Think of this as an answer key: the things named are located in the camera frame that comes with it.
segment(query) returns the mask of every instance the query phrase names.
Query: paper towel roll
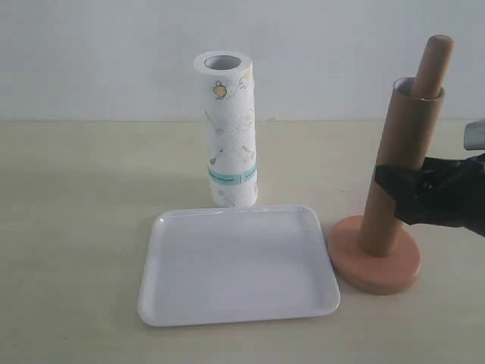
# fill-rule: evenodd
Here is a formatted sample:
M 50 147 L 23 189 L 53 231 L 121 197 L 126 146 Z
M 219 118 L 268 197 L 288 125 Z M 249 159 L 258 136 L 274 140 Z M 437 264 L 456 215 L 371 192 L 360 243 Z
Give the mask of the paper towel roll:
M 206 126 L 211 194 L 220 207 L 258 197 L 252 61 L 238 52 L 206 52 L 194 61 Z

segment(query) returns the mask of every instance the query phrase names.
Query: white wall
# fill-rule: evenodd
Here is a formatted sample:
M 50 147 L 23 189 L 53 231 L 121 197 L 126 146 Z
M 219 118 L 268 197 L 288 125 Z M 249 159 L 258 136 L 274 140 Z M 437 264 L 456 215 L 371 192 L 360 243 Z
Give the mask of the white wall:
M 485 114 L 484 0 L 0 0 L 0 120 L 194 120 L 192 60 L 254 61 L 259 120 L 369 119 L 428 36 L 456 41 L 442 116 Z

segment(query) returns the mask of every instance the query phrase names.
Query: table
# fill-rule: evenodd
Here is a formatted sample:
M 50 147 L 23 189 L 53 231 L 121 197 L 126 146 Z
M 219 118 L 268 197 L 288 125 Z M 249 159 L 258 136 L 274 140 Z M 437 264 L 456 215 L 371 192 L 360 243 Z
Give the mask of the table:
M 440 121 L 429 155 L 472 155 L 465 124 Z M 326 231 L 362 213 L 382 126 L 260 123 L 258 204 L 309 205 Z M 485 240 L 446 227 L 408 228 L 423 267 L 405 293 L 339 280 L 340 308 L 326 317 L 144 325 L 153 220 L 213 206 L 204 143 L 202 126 L 183 122 L 0 124 L 1 362 L 483 362 Z

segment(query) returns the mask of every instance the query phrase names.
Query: white tray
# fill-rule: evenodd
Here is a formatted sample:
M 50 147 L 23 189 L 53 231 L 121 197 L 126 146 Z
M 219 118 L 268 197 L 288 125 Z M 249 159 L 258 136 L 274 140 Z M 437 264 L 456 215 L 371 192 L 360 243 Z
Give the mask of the white tray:
M 339 302 L 308 207 L 180 210 L 153 224 L 138 302 L 148 325 L 319 316 Z

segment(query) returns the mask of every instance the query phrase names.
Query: round base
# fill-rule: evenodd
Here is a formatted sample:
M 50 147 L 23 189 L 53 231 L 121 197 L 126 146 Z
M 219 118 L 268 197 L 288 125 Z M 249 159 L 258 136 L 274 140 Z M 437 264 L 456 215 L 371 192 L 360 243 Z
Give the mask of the round base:
M 388 256 L 369 256 L 357 244 L 362 218 L 346 218 L 330 232 L 328 253 L 336 272 L 352 286 L 369 293 L 393 294 L 408 289 L 421 266 L 415 241 L 400 230 L 396 246 Z

